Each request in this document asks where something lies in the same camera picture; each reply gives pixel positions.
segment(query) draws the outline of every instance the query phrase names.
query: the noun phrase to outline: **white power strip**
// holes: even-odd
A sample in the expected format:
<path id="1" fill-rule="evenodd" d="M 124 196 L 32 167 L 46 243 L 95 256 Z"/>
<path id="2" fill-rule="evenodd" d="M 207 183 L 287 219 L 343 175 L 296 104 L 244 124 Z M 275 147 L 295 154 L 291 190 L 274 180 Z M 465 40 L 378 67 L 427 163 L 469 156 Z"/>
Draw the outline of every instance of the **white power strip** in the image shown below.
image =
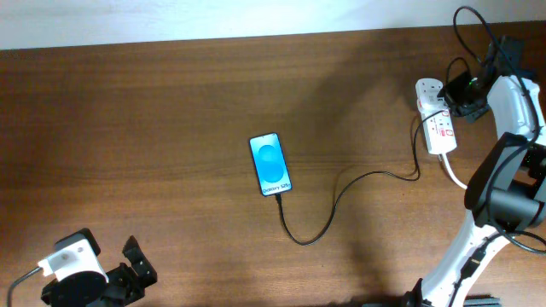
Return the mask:
<path id="1" fill-rule="evenodd" d="M 450 110 L 444 105 L 444 98 L 437 97 L 443 86 L 442 82 L 433 78 L 420 79 L 415 85 L 421 120 L 444 110 L 423 123 L 430 154 L 447 154 L 457 148 Z"/>

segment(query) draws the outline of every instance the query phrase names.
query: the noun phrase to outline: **power outlet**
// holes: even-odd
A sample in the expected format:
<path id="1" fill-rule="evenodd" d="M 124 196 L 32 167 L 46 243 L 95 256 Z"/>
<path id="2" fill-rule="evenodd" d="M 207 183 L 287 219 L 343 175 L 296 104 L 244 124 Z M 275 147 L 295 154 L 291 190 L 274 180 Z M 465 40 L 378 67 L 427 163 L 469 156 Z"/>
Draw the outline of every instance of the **power outlet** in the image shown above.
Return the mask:
<path id="1" fill-rule="evenodd" d="M 444 99 L 437 97 L 443 86 L 441 81 L 432 78 L 421 79 L 415 85 L 418 98 L 417 108 L 421 113 L 421 120 L 444 110 L 423 123 L 427 149 L 430 154 L 447 154 L 457 148 L 450 111 L 444 105 Z"/>

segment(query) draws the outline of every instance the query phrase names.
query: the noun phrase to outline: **smartphone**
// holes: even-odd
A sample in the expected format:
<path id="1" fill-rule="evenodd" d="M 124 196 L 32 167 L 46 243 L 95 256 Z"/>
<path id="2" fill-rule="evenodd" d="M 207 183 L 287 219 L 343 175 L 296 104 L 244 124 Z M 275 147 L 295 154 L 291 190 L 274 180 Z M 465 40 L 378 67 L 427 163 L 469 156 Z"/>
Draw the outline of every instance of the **smartphone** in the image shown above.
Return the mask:
<path id="1" fill-rule="evenodd" d="M 276 133 L 250 139 L 250 150 L 263 196 L 292 189 L 287 164 L 282 154 L 281 142 Z"/>

